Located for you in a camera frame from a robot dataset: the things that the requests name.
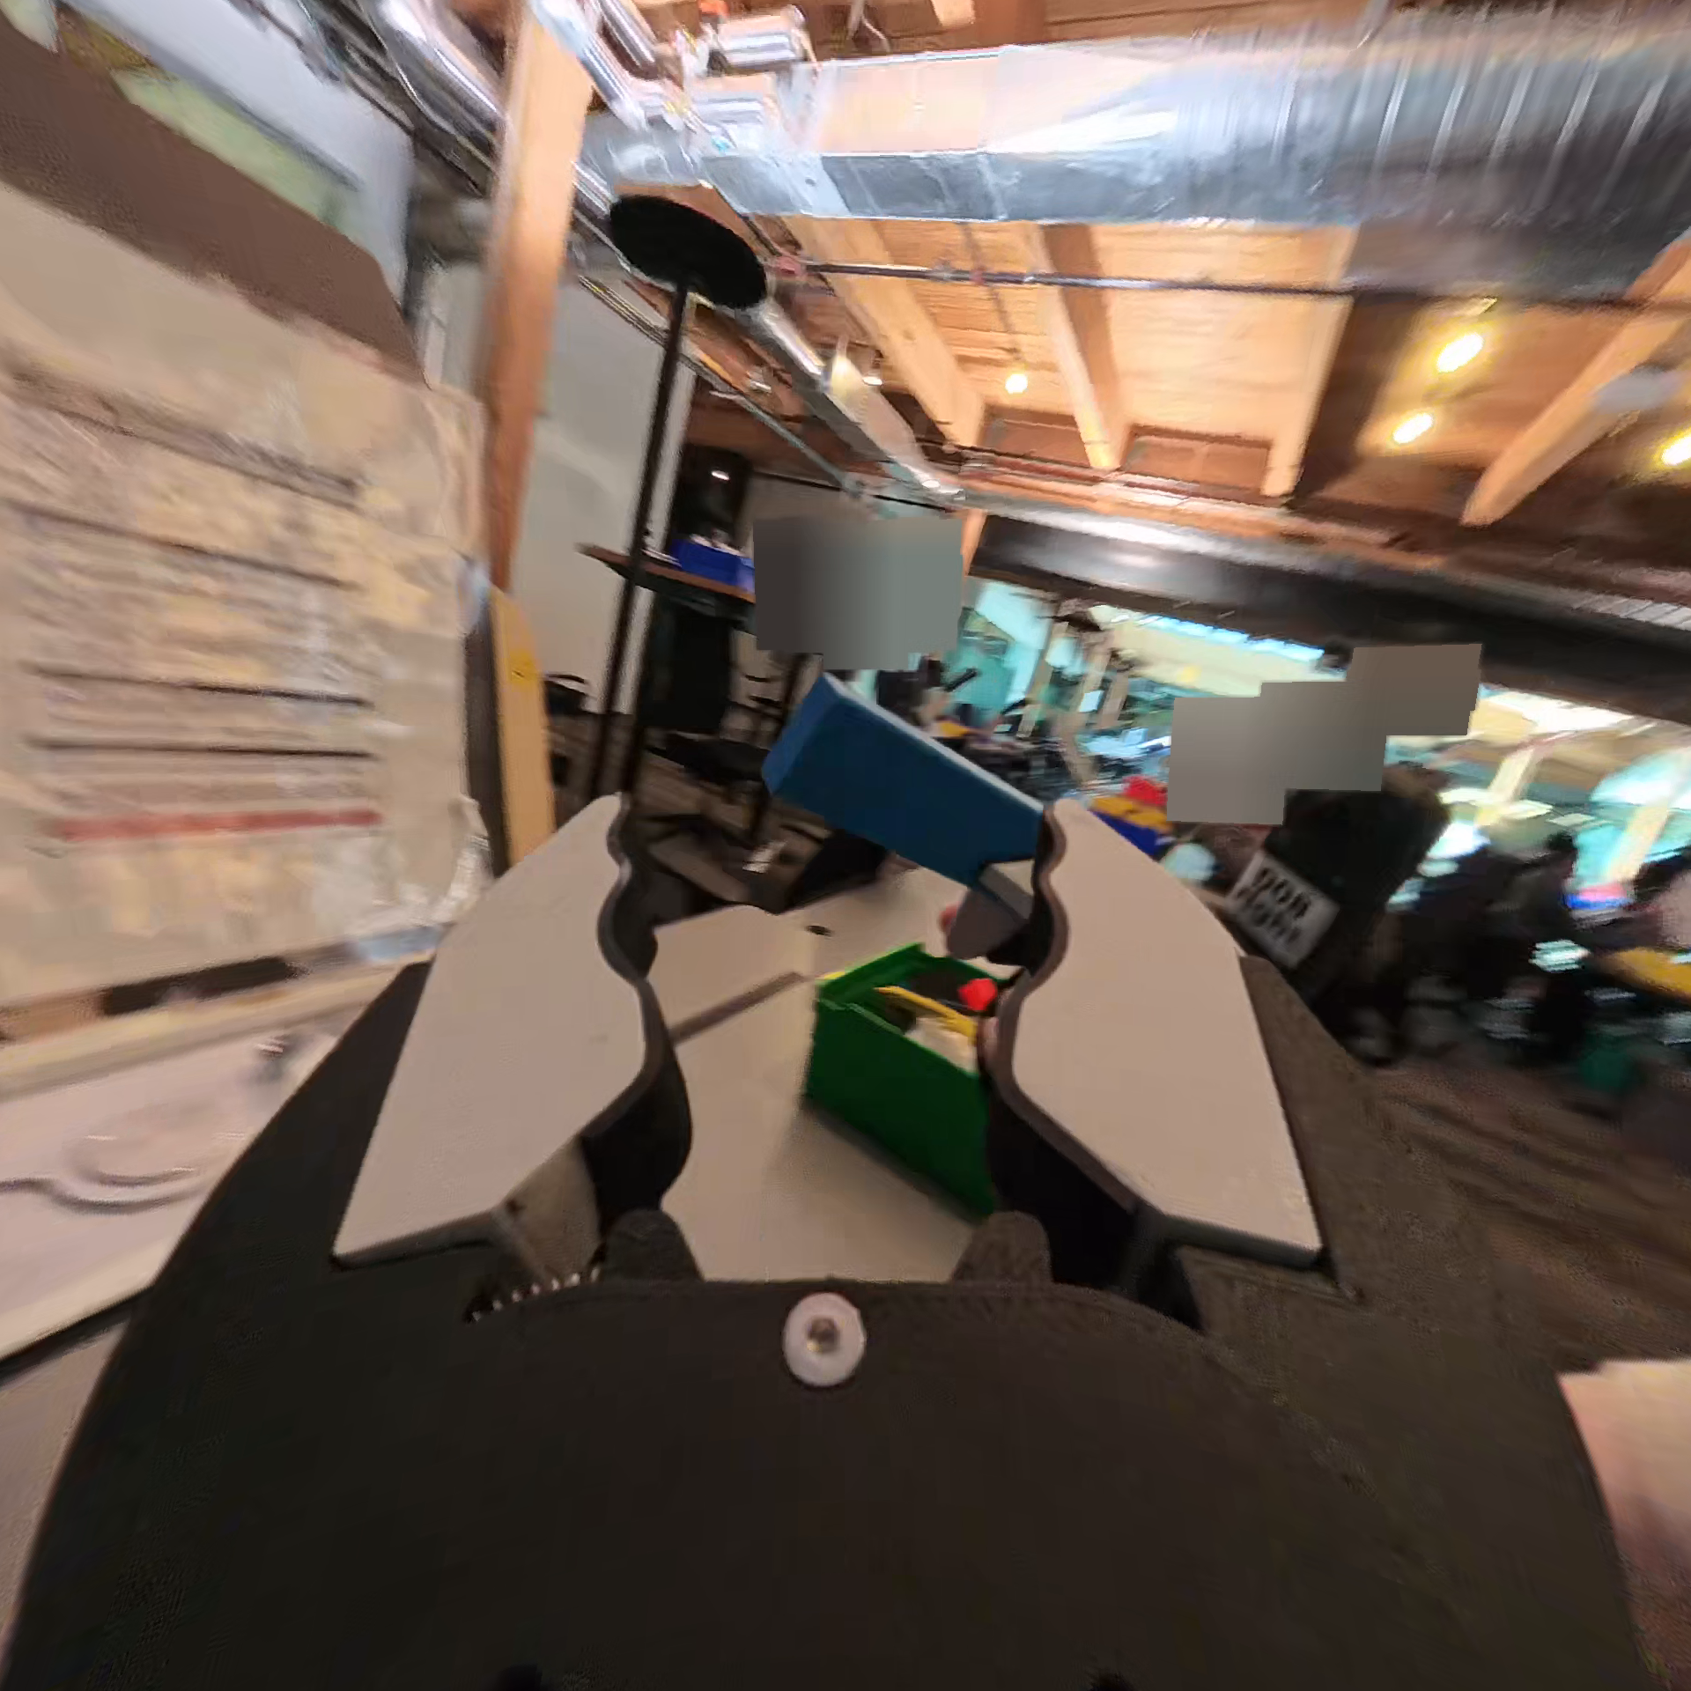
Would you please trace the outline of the black pole stand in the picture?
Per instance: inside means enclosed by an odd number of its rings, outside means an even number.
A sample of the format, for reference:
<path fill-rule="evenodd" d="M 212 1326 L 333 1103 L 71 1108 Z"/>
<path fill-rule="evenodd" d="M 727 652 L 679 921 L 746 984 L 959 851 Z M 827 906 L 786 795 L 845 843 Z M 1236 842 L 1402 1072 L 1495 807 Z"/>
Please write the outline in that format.
<path fill-rule="evenodd" d="M 608 212 L 608 240 L 636 275 L 669 288 L 669 319 L 663 337 L 663 363 L 655 388 L 641 483 L 625 551 L 625 574 L 618 611 L 610 635 L 602 686 L 602 715 L 599 740 L 588 766 L 585 795 L 599 800 L 607 792 L 607 763 L 618 719 L 629 640 L 638 594 L 645 585 L 648 519 L 658 488 L 670 409 L 683 343 L 693 302 L 749 310 L 770 294 L 764 261 L 753 246 L 729 225 L 705 212 L 653 195 L 629 195 Z"/>

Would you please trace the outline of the wooden post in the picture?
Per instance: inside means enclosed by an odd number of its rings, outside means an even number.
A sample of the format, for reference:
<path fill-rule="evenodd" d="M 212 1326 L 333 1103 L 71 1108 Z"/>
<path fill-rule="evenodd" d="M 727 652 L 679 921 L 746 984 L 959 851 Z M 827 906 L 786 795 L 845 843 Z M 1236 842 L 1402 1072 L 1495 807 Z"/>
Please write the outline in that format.
<path fill-rule="evenodd" d="M 513 16 L 506 68 L 478 364 L 483 531 L 497 590 L 513 580 L 574 219 L 579 144 L 594 98 L 579 63 L 534 11 Z"/>

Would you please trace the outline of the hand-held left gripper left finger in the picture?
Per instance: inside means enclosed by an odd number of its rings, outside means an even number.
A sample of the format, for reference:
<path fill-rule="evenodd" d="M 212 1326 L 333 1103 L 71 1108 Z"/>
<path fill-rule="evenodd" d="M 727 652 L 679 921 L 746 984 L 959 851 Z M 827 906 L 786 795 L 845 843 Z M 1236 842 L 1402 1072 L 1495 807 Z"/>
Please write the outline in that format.
<path fill-rule="evenodd" d="M 629 803 L 607 795 L 502 875 L 442 942 L 335 1259 L 487 1246 L 517 1284 L 596 1278 L 691 1154 L 691 1100 L 650 971 Z"/>

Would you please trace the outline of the silver air duct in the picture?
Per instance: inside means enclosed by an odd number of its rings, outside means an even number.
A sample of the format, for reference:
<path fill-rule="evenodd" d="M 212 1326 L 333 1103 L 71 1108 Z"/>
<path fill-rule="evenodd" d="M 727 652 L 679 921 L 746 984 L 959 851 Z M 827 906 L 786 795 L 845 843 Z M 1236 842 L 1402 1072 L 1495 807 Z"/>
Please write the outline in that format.
<path fill-rule="evenodd" d="M 1612 298 L 1690 224 L 1673 9 L 838 58 L 693 109 L 592 116 L 583 160 L 746 218 L 1354 230 L 1390 290 Z"/>

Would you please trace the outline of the yellow item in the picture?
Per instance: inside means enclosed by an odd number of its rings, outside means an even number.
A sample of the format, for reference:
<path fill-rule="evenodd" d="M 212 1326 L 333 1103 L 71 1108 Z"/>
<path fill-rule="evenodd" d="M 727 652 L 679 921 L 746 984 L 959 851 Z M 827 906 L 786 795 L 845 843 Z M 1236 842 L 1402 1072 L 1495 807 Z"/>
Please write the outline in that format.
<path fill-rule="evenodd" d="M 873 997 L 901 1029 L 930 1023 L 966 1044 L 979 1037 L 981 1019 L 961 1003 L 936 1001 L 901 984 L 878 987 Z"/>

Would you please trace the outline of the wooden high table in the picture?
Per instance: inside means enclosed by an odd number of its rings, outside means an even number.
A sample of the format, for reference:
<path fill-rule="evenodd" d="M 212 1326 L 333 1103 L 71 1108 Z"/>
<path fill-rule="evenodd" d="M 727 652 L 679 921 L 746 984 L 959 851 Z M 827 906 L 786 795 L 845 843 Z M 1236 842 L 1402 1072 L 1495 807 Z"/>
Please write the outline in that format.
<path fill-rule="evenodd" d="M 675 564 L 653 559 L 632 564 L 627 554 L 596 544 L 579 544 L 577 551 L 582 558 L 602 564 L 622 580 L 629 580 L 629 574 L 632 571 L 638 577 L 638 585 L 647 587 L 650 592 L 689 592 L 695 596 L 724 600 L 731 607 L 740 607 L 746 611 L 755 605 L 755 592 L 749 587 L 696 575 L 689 569 L 677 567 Z"/>

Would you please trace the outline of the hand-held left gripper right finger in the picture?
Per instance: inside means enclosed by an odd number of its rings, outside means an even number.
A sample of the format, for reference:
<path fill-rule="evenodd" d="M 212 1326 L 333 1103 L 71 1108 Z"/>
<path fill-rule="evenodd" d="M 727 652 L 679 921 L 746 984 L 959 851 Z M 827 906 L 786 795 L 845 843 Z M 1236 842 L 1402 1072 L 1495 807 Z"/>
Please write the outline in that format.
<path fill-rule="evenodd" d="M 1067 1282 L 1139 1289 L 1185 1246 L 1304 1271 L 1316 1204 L 1244 955 L 1084 803 L 1047 809 L 1021 973 L 988 1021 L 987 1162 Z"/>

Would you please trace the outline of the plastic-covered paper sheet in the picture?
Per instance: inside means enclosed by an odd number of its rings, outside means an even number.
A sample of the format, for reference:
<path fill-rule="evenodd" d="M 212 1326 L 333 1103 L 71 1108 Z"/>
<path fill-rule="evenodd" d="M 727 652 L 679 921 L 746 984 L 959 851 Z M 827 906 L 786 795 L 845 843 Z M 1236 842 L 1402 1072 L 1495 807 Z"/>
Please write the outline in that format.
<path fill-rule="evenodd" d="M 454 921 L 481 412 L 4 188 L 4 1006 Z"/>

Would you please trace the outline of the green plastic bin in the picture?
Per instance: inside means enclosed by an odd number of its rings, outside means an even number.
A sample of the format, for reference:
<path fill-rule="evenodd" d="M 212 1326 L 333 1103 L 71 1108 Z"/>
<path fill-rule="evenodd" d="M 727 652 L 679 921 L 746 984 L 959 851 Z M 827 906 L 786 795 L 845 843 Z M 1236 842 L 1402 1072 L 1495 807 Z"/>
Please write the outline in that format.
<path fill-rule="evenodd" d="M 999 1193 L 987 1165 L 979 1037 L 966 1044 L 930 1023 L 901 1029 L 873 997 L 878 987 L 901 984 L 959 1003 L 957 987 L 975 976 L 992 978 L 921 945 L 824 976 L 813 997 L 806 1098 L 906 1173 L 985 1216 L 997 1210 Z"/>

